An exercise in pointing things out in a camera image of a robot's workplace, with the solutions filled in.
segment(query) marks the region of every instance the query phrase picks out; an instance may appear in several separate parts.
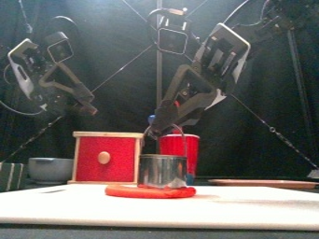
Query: table surface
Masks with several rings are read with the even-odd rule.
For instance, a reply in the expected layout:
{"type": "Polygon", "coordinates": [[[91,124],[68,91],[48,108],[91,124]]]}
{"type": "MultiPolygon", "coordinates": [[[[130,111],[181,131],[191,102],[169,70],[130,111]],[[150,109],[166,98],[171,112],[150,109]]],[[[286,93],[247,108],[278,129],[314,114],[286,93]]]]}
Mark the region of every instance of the table surface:
{"type": "Polygon", "coordinates": [[[0,223],[138,228],[319,231],[319,194],[267,187],[197,186],[183,199],[104,195],[71,184],[0,194],[0,223]]]}

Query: red cup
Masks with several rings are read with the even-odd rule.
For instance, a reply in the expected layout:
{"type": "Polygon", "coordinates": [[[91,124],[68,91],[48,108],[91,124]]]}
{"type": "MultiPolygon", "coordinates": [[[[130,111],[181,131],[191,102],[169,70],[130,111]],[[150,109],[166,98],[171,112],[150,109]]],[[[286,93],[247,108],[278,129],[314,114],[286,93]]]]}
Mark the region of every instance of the red cup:
{"type": "Polygon", "coordinates": [[[194,185],[198,169],[198,143],[199,136],[186,134],[167,134],[159,139],[159,153],[187,157],[187,185],[194,185]]]}

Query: stainless steel cup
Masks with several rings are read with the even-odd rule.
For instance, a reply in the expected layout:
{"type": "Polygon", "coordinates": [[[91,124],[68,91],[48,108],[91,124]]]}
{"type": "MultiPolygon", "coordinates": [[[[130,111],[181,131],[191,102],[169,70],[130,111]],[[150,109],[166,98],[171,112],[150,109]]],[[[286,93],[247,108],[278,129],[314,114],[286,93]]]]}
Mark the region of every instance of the stainless steel cup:
{"type": "Polygon", "coordinates": [[[175,155],[142,154],[139,187],[178,189],[186,187],[187,158],[175,155]]]}

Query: black backdrop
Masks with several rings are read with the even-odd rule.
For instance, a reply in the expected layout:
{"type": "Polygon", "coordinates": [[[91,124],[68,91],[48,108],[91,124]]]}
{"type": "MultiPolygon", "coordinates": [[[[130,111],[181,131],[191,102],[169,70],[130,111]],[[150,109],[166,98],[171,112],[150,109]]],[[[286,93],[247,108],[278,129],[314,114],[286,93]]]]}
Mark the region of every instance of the black backdrop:
{"type": "MultiPolygon", "coordinates": [[[[227,19],[243,0],[163,0],[164,7],[189,8],[195,34],[203,40],[217,24],[227,19]]],[[[259,19],[263,0],[251,1],[230,24],[254,23],[259,19]]],[[[35,0],[23,1],[32,34],[26,33],[19,1],[2,0],[2,45],[14,48],[27,37],[38,44],[51,32],[63,31],[75,51],[67,60],[86,86],[94,91],[94,117],[67,114],[46,132],[16,153],[11,162],[27,162],[28,157],[74,157],[74,131],[134,132],[147,128],[158,95],[158,51],[146,31],[146,18],[158,8],[156,0],[35,0]],[[51,22],[56,16],[70,17],[51,22]]],[[[307,156],[317,158],[311,147],[318,140],[318,22],[295,30],[302,70],[310,101],[311,136],[306,127],[287,35],[265,43],[249,62],[237,85],[235,95],[258,116],[275,127],[307,156]]],[[[163,92],[181,64],[193,55],[162,56],[163,92]]],[[[8,61],[2,59],[2,73],[8,61]]],[[[2,100],[20,111],[32,111],[18,87],[2,76],[2,100]]],[[[0,108],[0,157],[6,159],[56,117],[42,114],[24,117],[0,108]]],[[[311,167],[278,140],[254,115],[227,98],[211,107],[197,126],[186,133],[201,136],[198,175],[299,177],[311,167]]],[[[147,139],[144,152],[155,152],[156,142],[147,139]]]]}

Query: red box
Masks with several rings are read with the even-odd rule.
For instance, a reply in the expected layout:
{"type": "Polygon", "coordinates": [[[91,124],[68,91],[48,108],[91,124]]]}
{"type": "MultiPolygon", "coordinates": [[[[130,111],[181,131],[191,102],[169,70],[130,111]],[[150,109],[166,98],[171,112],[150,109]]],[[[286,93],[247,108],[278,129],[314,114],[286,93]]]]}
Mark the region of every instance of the red box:
{"type": "Polygon", "coordinates": [[[74,132],[74,136],[75,163],[68,183],[138,182],[143,134],[74,132]]]}

